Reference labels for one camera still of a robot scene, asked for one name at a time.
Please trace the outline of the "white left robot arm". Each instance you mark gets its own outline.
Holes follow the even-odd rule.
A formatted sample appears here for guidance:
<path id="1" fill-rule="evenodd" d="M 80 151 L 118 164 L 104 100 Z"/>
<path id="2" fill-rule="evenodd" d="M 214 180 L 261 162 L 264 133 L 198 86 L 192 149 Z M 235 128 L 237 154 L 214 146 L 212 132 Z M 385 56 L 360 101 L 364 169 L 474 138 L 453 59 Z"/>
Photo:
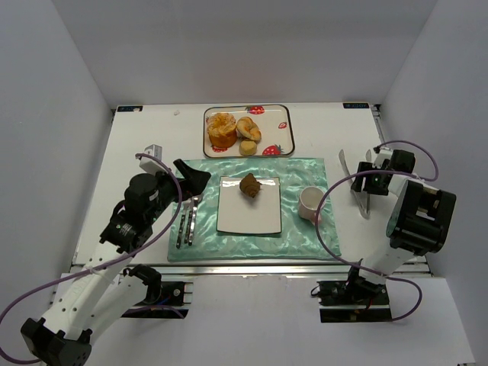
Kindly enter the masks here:
<path id="1" fill-rule="evenodd" d="M 92 264 L 75 274 L 68 290 L 39 319 L 21 327 L 30 352 L 47 365 L 84 365 L 97 337 L 138 303 L 155 305 L 161 296 L 161 274 L 148 265 L 127 266 L 153 234 L 166 208 L 201 194 L 211 174 L 173 162 L 180 178 L 159 159 L 154 172 L 131 178 L 114 208 Z"/>

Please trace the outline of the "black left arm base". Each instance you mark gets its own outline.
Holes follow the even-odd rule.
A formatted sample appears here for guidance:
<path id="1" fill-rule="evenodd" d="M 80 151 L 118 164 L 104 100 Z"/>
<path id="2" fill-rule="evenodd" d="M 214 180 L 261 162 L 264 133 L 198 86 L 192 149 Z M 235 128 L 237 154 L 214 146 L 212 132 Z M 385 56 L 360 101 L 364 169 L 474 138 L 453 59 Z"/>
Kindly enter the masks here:
<path id="1" fill-rule="evenodd" d="M 154 268 L 137 265 L 122 271 L 119 285 L 136 278 L 145 290 L 144 298 L 126 310 L 122 318 L 185 319 L 193 299 L 194 283 L 164 278 Z"/>

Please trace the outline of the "brown chocolate croissant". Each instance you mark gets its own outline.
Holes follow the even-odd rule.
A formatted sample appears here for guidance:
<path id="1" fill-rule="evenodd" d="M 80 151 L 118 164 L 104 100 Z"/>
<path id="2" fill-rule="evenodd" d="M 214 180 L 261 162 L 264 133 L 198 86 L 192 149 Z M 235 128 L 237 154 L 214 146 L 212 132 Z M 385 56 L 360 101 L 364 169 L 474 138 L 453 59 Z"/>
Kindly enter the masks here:
<path id="1" fill-rule="evenodd" d="M 260 192 L 262 184 L 258 179 L 252 174 L 247 174 L 239 183 L 240 191 L 250 198 L 255 198 Z"/>

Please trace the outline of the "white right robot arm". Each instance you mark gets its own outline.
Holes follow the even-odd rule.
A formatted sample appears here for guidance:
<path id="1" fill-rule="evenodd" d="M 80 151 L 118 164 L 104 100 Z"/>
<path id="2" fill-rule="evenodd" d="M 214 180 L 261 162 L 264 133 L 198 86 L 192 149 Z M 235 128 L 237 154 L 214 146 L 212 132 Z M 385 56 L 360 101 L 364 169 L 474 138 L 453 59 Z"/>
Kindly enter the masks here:
<path id="1" fill-rule="evenodd" d="M 416 164 L 415 155 L 402 149 L 376 147 L 376 156 L 358 165 L 359 172 L 371 175 L 356 176 L 350 181 L 351 192 L 360 214 L 370 216 L 371 195 L 397 197 L 387 222 L 388 243 L 378 247 L 348 273 L 345 289 L 352 294 L 380 293 L 386 277 L 416 256 L 441 250 L 456 203 L 456 195 L 427 185 L 420 178 L 411 178 Z"/>

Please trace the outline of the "silver metal tongs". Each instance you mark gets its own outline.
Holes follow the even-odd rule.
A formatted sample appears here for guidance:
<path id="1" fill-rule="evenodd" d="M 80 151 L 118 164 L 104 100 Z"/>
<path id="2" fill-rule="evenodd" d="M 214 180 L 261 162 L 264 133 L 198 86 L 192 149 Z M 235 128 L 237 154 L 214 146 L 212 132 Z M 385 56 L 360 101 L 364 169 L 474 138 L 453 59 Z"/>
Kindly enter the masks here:
<path id="1" fill-rule="evenodd" d="M 348 169 L 347 162 L 345 159 L 345 152 L 343 149 L 339 151 L 338 154 L 339 162 L 342 167 L 342 171 L 345 176 L 350 176 L 351 172 Z M 350 190 L 352 197 L 355 199 L 355 203 L 358 206 L 360 215 L 368 220 L 371 215 L 371 196 L 366 192 L 356 192 L 352 189 Z"/>

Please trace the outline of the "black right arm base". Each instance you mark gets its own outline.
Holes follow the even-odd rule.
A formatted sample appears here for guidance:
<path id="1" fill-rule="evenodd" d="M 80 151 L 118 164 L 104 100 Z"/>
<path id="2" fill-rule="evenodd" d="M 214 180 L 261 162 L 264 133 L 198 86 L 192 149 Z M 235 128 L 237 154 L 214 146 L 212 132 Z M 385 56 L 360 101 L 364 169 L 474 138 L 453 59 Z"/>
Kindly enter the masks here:
<path id="1" fill-rule="evenodd" d="M 392 320 L 390 298 L 381 285 L 378 290 L 359 288 L 352 293 L 348 281 L 318 281 L 310 296 L 319 301 L 321 323 L 385 323 Z"/>

